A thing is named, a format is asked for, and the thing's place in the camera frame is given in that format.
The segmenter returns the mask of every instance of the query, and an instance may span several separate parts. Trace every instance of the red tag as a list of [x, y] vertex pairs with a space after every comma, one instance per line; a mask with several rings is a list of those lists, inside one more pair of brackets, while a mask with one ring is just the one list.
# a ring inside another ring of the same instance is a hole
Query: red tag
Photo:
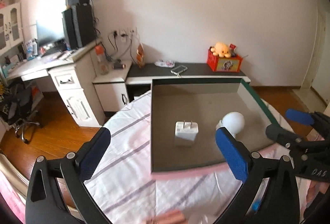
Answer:
[[234, 45], [234, 44], [231, 43], [231, 44], [229, 45], [229, 48], [232, 49], [232, 50], [234, 51], [235, 48], [236, 48], [236, 45]]

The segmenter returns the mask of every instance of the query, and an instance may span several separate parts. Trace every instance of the chair base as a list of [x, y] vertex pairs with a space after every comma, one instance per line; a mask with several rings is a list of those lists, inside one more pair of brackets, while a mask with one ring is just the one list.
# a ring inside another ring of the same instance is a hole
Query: chair base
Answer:
[[28, 125], [36, 125], [37, 127], [39, 128], [42, 128], [42, 125], [39, 123], [39, 122], [30, 122], [30, 121], [26, 121], [25, 119], [21, 119], [20, 121], [20, 124], [17, 124], [17, 122], [15, 124], [13, 124], [13, 127], [15, 128], [15, 135], [17, 138], [21, 137], [22, 141], [25, 143], [25, 144], [28, 144], [29, 143], [29, 140], [27, 140], [25, 137], [24, 137], [24, 131], [25, 131], [25, 128], [28, 126]]

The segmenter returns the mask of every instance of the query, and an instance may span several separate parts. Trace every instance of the plastic bottle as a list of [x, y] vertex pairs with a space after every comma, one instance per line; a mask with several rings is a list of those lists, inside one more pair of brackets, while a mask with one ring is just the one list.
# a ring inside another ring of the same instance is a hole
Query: plastic bottle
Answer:
[[96, 52], [96, 56], [97, 56], [97, 65], [98, 65], [100, 74], [104, 75], [104, 74], [109, 73], [109, 66], [108, 66], [107, 60], [105, 58], [103, 46], [102, 45], [96, 46], [95, 52]]

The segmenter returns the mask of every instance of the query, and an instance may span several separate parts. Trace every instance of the glass cabinet door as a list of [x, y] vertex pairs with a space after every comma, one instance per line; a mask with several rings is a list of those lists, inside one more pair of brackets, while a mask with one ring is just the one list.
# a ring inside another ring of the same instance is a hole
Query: glass cabinet door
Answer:
[[18, 25], [18, 16], [17, 16], [16, 8], [12, 8], [10, 11], [9, 29], [13, 34], [13, 41], [18, 40], [19, 39], [19, 25]]
[[5, 36], [5, 18], [4, 14], [0, 13], [0, 50], [6, 47], [6, 36]]

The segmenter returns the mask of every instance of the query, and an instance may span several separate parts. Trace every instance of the computer tower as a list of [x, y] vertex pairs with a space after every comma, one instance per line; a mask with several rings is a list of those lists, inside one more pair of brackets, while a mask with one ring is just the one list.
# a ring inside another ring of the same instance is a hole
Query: computer tower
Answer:
[[95, 40], [90, 5], [72, 5], [62, 15], [65, 40], [70, 49], [81, 48]]

